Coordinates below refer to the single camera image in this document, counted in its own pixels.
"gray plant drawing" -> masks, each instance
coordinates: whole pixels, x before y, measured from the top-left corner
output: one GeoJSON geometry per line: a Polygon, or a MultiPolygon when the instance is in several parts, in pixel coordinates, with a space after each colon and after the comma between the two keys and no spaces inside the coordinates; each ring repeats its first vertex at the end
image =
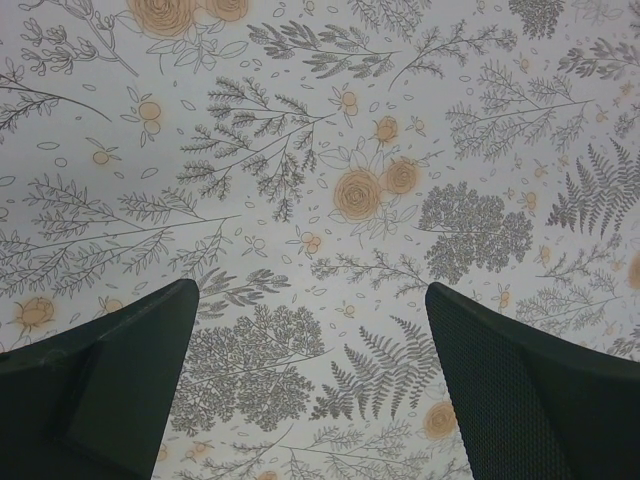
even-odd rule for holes
{"type": "MultiPolygon", "coordinates": [[[[466,182],[458,186],[449,184],[444,189],[434,187],[423,203],[417,227],[438,234],[436,243],[425,255],[430,276],[456,284],[474,264],[499,272],[511,257],[522,262],[531,250],[533,225],[524,212],[505,215],[504,209],[500,197],[480,196],[476,190],[467,190],[466,182]]],[[[404,280],[396,297],[428,286],[421,277],[425,269],[414,258],[401,254],[394,264],[389,262],[388,254],[379,250],[374,250],[374,257],[376,263],[368,265],[356,257],[338,254],[334,264],[328,258],[317,260],[311,272],[320,280],[349,273],[350,283],[370,277],[375,290],[384,282],[404,280]]]]}
{"type": "Polygon", "coordinates": [[[38,0],[34,5],[22,3],[20,8],[31,11],[45,3],[61,7],[71,17],[84,22],[102,46],[98,48],[90,40],[83,37],[77,37],[77,43],[74,44],[69,39],[64,25],[43,30],[35,18],[30,18],[28,22],[24,22],[29,34],[24,33],[21,37],[38,49],[37,51],[28,48],[22,49],[23,59],[37,63],[31,67],[32,71],[44,76],[47,72],[47,66],[49,66],[52,72],[64,71],[65,74],[71,75],[76,62],[100,60],[119,63],[131,74],[138,76],[138,73],[116,52],[114,34],[116,17],[114,15],[101,15],[94,8],[92,0],[75,0],[73,3],[60,0],[38,0]],[[54,47],[53,50],[40,48],[43,42],[54,47]]]}
{"type": "Polygon", "coordinates": [[[203,125],[196,126],[193,143],[180,149],[190,155],[208,154],[216,164],[209,160],[187,162],[184,171],[177,176],[178,181],[186,185],[205,182],[199,190],[203,198],[215,195],[224,200],[231,191],[231,170],[240,166],[256,178],[258,194],[277,205],[273,218],[288,222],[293,215],[294,203],[302,199],[305,172],[313,172],[317,164],[316,124],[334,114],[310,115],[305,103],[281,94],[274,95],[281,107],[272,107],[266,89],[253,77],[243,78],[242,84],[218,77],[216,85],[219,90],[209,93],[215,103],[208,108],[211,116],[218,120],[213,132],[203,125]],[[228,117],[231,117],[230,124],[223,123],[228,117]],[[253,138],[241,130],[244,128],[253,129],[253,138]],[[262,147],[254,147],[254,139],[261,138],[273,140],[262,147]],[[218,161],[238,154],[239,160],[217,166],[218,161]],[[277,162],[275,168],[272,168],[272,161],[277,162]]]}
{"type": "Polygon", "coordinates": [[[529,38],[551,38],[558,17],[564,12],[564,0],[509,0],[509,9],[522,19],[523,31],[529,38]]]}
{"type": "Polygon", "coordinates": [[[353,72],[354,78],[379,77],[394,67],[391,57],[398,52],[370,50],[369,36],[357,27],[326,25],[326,30],[316,34],[306,25],[293,20],[289,23],[280,30],[267,23],[262,24],[264,28],[249,25],[249,38],[264,45],[274,60],[288,60],[298,51],[311,52],[311,58],[302,63],[311,65],[316,78],[329,78],[344,70],[353,72]]]}
{"type": "Polygon", "coordinates": [[[461,67],[469,61],[469,53],[481,56],[489,52],[488,47],[495,45],[498,48],[510,52],[516,45],[517,37],[510,29],[498,30],[497,25],[484,27],[476,35],[465,34],[466,22],[461,20],[451,26],[450,34],[444,35],[439,27],[433,27],[422,34],[414,46],[417,56],[403,67],[393,78],[389,90],[393,84],[405,72],[414,75],[430,73],[434,77],[444,78],[442,66],[428,58],[453,58],[461,67]]]}
{"type": "Polygon", "coordinates": [[[620,80],[628,70],[640,67],[640,52],[627,42],[613,45],[608,40],[598,37],[593,46],[586,52],[574,47],[565,57],[560,59],[558,71],[574,73],[580,78],[590,77],[597,73],[602,80],[620,80]]]}
{"type": "MultiPolygon", "coordinates": [[[[193,256],[187,263],[197,264],[201,252],[193,256]]],[[[285,275],[275,275],[271,270],[261,268],[251,272],[244,281],[238,281],[236,275],[229,275],[226,270],[218,267],[208,271],[198,279],[200,289],[200,303],[198,304],[198,318],[201,320],[215,320],[221,318],[223,311],[233,304],[237,307],[255,306],[264,298],[265,294],[276,294],[280,289],[290,287],[289,278],[285,275]]]]}
{"type": "MultiPolygon", "coordinates": [[[[29,186],[24,202],[41,208],[31,221],[41,229],[39,235],[44,241],[24,238],[17,231],[0,230],[0,296],[45,289],[53,290],[54,295],[73,296],[83,287],[93,287],[108,268],[119,267],[123,274],[140,275],[154,263],[182,264],[185,259],[180,256],[184,253],[178,251],[178,257],[171,258],[169,250],[176,229],[217,223],[213,235],[196,241],[197,250],[202,241],[226,238],[222,228],[234,218],[201,217],[184,205],[173,203],[170,198],[180,193],[170,189],[157,197],[135,194],[138,201],[133,203],[132,196],[121,197],[121,215],[104,201],[91,198],[88,189],[75,180],[66,182],[60,175],[51,179],[45,174],[29,186]],[[168,214],[157,212],[159,207],[168,208],[168,214]]],[[[215,242],[208,245],[197,264],[184,266],[185,275],[218,259],[221,252],[215,242]]]]}
{"type": "Polygon", "coordinates": [[[438,234],[425,256],[435,280],[457,283],[474,264],[500,272],[511,257],[522,263],[531,250],[533,224],[524,212],[504,209],[499,196],[479,195],[466,182],[429,192],[418,229],[438,234]]]}
{"type": "Polygon", "coordinates": [[[484,115],[462,102],[446,114],[458,158],[482,155],[495,161],[521,140],[531,146],[546,137],[564,153],[584,130],[584,108],[591,100],[575,100],[567,77],[533,78],[525,89],[504,65],[491,61],[481,70],[484,115]],[[562,123],[557,114],[566,110],[575,113],[562,123]]]}
{"type": "Polygon", "coordinates": [[[580,233],[593,233],[600,223],[600,237],[609,225],[617,232],[626,214],[640,200],[640,154],[634,160],[627,149],[611,140],[615,160],[589,144],[589,163],[576,160],[578,178],[566,173],[566,196],[558,193],[547,225],[560,225],[580,233]]]}
{"type": "Polygon", "coordinates": [[[37,113],[40,116],[49,116],[52,109],[57,107],[61,101],[88,108],[106,120],[111,121],[102,112],[82,102],[28,87],[23,82],[24,66],[16,66],[9,57],[5,58],[5,65],[7,72],[0,74],[0,91],[7,92],[7,94],[15,94],[20,100],[15,103],[9,103],[9,99],[7,99],[7,101],[0,104],[0,145],[4,142],[3,130],[15,133],[19,119],[28,118],[33,113],[37,113]]]}
{"type": "Polygon", "coordinates": [[[598,325],[605,319],[605,307],[618,298],[614,277],[599,265],[611,260],[620,246],[614,234],[604,244],[590,250],[579,249],[570,259],[566,252],[541,278],[552,280],[524,300],[518,300],[516,318],[556,336],[598,325]]]}
{"type": "Polygon", "coordinates": [[[417,408],[425,387],[440,371],[440,361],[428,333],[414,323],[391,318],[402,329],[404,339],[373,334],[361,326],[360,338],[370,353],[345,344],[351,368],[345,370],[331,362],[336,386],[322,385],[324,396],[316,397],[312,419],[344,415],[351,420],[356,408],[362,418],[367,418],[369,409],[378,418],[385,404],[389,405],[391,418],[395,418],[405,400],[411,409],[417,408]]]}
{"type": "Polygon", "coordinates": [[[423,478],[432,458],[426,449],[411,451],[418,439],[411,424],[396,421],[376,433],[353,427],[325,427],[314,434],[313,443],[307,446],[279,446],[289,450],[285,468],[291,479],[418,480],[423,478]],[[318,456],[324,458],[322,470],[305,461],[318,456]]]}
{"type": "Polygon", "coordinates": [[[194,436],[216,419],[244,415],[265,432],[306,412],[313,383],[297,364],[324,355],[320,323],[305,307],[257,305],[233,328],[196,331],[172,407],[171,424],[194,436]]]}
{"type": "Polygon", "coordinates": [[[367,28],[395,33],[410,41],[416,27],[422,22],[422,9],[431,6],[431,0],[347,0],[351,11],[367,28]]]}

